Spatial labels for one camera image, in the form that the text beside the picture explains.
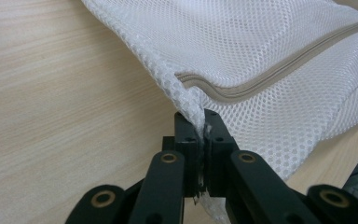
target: white mesh laundry bag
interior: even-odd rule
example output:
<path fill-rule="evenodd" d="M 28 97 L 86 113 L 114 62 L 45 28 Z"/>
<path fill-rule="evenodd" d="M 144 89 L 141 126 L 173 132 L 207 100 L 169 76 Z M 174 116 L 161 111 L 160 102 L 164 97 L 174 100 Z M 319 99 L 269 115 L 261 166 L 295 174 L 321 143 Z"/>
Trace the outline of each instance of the white mesh laundry bag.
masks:
<path fill-rule="evenodd" d="M 330 0 L 84 0 L 201 133 L 218 112 L 287 179 L 358 123 L 358 12 Z M 222 200 L 202 198 L 227 222 Z"/>

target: black mechanical linkage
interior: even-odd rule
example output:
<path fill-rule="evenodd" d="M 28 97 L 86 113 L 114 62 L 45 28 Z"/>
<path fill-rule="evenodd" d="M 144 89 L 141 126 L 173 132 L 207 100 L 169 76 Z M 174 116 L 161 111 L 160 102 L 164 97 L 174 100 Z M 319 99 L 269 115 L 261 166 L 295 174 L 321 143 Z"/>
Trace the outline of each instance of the black mechanical linkage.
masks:
<path fill-rule="evenodd" d="M 163 137 L 144 180 L 127 190 L 87 192 L 67 224 L 180 224 L 184 198 L 226 198 L 231 223 L 358 223 L 358 200 L 327 185 L 302 195 L 285 185 L 259 155 L 239 150 L 221 117 L 205 110 L 202 139 L 179 113 L 175 136 Z"/>

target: wood grain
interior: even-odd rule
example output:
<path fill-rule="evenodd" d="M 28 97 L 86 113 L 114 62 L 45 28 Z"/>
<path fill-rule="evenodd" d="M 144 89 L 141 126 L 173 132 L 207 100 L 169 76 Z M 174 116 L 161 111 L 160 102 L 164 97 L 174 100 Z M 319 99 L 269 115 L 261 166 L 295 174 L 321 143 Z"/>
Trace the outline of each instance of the wood grain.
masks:
<path fill-rule="evenodd" d="M 145 176 L 162 136 L 173 135 L 174 112 L 80 1 L 0 0 L 0 223 L 63 223 L 89 189 L 128 188 Z M 358 146 L 352 132 L 338 148 Z M 289 184 L 341 185 L 358 150 L 329 150 L 321 165 L 325 153 L 312 153 L 317 165 L 304 165 Z M 346 173 L 333 169 L 342 164 Z M 211 222 L 186 200 L 185 223 Z"/>

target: wooden table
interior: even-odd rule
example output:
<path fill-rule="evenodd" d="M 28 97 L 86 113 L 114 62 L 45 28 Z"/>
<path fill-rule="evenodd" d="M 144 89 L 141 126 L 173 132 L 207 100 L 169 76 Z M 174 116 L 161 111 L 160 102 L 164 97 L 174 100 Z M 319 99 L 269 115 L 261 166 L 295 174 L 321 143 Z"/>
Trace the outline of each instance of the wooden table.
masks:
<path fill-rule="evenodd" d="M 101 184 L 145 176 L 175 108 L 79 1 L 0 0 L 0 223 L 63 223 Z M 358 126 L 321 143 L 288 181 L 342 186 Z M 185 223 L 211 223 L 186 201 Z"/>

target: beige zipper tape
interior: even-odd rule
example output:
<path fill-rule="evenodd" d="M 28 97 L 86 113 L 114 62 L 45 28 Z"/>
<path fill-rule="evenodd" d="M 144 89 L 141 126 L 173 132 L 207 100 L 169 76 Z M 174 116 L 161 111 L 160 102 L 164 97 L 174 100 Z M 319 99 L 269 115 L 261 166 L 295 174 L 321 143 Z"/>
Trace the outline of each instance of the beige zipper tape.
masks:
<path fill-rule="evenodd" d="M 275 82 L 293 73 L 304 63 L 335 45 L 342 39 L 358 33 L 358 22 L 322 36 L 305 48 L 272 66 L 268 71 L 237 87 L 217 87 L 206 78 L 195 74 L 175 74 L 185 88 L 199 87 L 216 101 L 234 103 L 247 100 Z"/>

